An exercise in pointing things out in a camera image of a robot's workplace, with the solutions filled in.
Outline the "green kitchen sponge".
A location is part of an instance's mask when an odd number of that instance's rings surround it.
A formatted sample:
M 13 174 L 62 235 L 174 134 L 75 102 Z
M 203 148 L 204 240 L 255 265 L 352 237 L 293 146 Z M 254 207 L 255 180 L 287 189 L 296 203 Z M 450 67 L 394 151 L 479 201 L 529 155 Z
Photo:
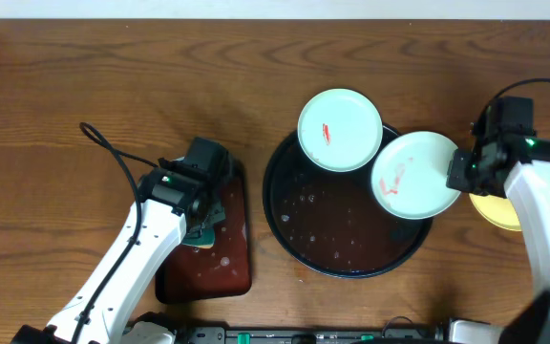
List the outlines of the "green kitchen sponge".
M 181 243 L 189 247 L 209 249 L 215 244 L 215 231 L 213 228 L 195 231 L 187 234 Z

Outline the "yellow plate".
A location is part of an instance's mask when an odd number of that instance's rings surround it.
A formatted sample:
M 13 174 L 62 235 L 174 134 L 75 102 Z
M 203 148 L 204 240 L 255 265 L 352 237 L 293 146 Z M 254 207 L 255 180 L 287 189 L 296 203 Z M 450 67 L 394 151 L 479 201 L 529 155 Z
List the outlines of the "yellow plate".
M 476 211 L 491 224 L 510 231 L 521 231 L 517 212 L 508 199 L 475 194 L 469 197 Z

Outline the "white plate with smears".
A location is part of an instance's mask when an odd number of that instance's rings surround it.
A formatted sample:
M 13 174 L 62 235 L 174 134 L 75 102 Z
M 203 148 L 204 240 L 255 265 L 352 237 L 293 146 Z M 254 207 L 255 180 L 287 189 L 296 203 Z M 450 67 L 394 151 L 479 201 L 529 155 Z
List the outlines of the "white plate with smears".
M 378 154 L 371 170 L 376 201 L 391 215 L 423 220 L 448 209 L 460 192 L 446 185 L 457 145 L 428 131 L 402 135 Z

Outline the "mint plate with ketchup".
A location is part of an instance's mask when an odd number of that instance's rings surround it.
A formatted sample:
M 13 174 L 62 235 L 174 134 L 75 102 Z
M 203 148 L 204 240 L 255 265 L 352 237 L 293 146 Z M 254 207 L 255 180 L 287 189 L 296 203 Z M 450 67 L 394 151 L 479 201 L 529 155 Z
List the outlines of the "mint plate with ketchup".
M 298 141 L 306 156 L 331 172 L 363 167 L 377 153 L 383 122 L 377 108 L 350 89 L 329 89 L 310 99 L 298 119 Z

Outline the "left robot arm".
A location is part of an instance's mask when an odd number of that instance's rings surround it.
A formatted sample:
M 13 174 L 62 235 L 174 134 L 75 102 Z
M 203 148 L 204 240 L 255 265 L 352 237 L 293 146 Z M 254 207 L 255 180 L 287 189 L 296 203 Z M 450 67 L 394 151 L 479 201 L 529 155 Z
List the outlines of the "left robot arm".
M 15 343 L 173 343 L 177 331 L 159 313 L 129 321 L 162 263 L 197 233 L 225 218 L 234 170 L 155 168 L 137 187 L 123 229 L 74 298 L 44 329 L 22 326 Z

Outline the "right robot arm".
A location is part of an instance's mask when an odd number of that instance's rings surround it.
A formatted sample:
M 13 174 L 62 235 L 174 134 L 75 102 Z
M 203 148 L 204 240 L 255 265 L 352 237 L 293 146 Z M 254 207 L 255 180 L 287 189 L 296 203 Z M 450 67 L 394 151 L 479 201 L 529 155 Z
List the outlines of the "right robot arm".
M 446 341 L 550 343 L 550 141 L 514 134 L 478 140 L 473 151 L 455 152 L 447 185 L 511 202 L 530 262 L 534 299 L 503 328 L 453 320 Z

